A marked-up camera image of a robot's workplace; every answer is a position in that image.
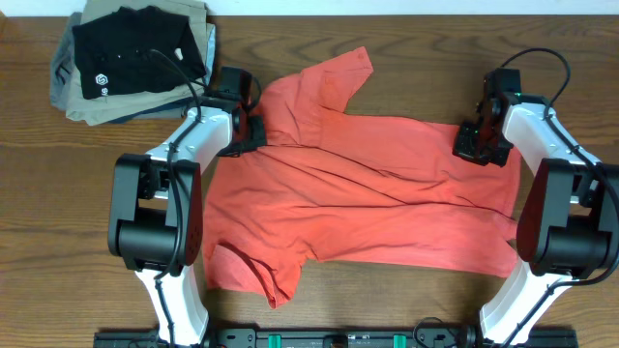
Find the red-orange t-shirt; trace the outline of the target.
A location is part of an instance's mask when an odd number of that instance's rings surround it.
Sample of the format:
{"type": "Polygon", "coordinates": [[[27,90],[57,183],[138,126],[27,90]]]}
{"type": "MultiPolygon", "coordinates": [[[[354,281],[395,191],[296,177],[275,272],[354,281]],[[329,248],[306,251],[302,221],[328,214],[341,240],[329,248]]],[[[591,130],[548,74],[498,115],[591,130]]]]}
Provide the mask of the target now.
{"type": "Polygon", "coordinates": [[[263,91],[266,145],[220,159],[206,195],[210,287],[279,307],[308,260],[510,274],[519,153],[480,166],[453,154],[455,125],[347,114],[372,72],[358,47],[263,91]]]}

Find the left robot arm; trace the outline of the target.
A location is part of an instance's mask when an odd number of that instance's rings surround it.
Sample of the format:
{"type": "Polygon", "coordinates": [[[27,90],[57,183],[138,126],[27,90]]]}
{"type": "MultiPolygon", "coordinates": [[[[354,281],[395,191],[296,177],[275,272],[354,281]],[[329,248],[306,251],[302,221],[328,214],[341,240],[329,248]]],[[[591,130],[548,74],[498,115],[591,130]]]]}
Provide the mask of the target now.
{"type": "Polygon", "coordinates": [[[238,157],[266,143],[261,94],[247,71],[224,67],[220,84],[186,110],[185,121],[144,155],[115,163],[107,243],[145,286],[159,320],[150,332],[98,333],[96,347],[200,347],[209,314],[193,264],[203,236],[201,176],[218,157],[238,157]]]}

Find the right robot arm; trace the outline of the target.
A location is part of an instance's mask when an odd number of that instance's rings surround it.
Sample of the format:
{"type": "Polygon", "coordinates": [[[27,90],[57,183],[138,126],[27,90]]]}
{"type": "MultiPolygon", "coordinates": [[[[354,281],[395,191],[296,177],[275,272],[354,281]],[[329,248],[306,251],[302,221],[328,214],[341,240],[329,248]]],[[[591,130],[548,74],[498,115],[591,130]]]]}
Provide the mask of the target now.
{"type": "Polygon", "coordinates": [[[517,70],[486,75],[477,112],[460,126],[454,155],[503,167],[517,150],[534,182],[516,227],[516,265],[456,345],[576,347],[575,331],[535,324],[568,289],[617,269],[618,168],[580,147],[546,98],[522,93],[517,70]]]}

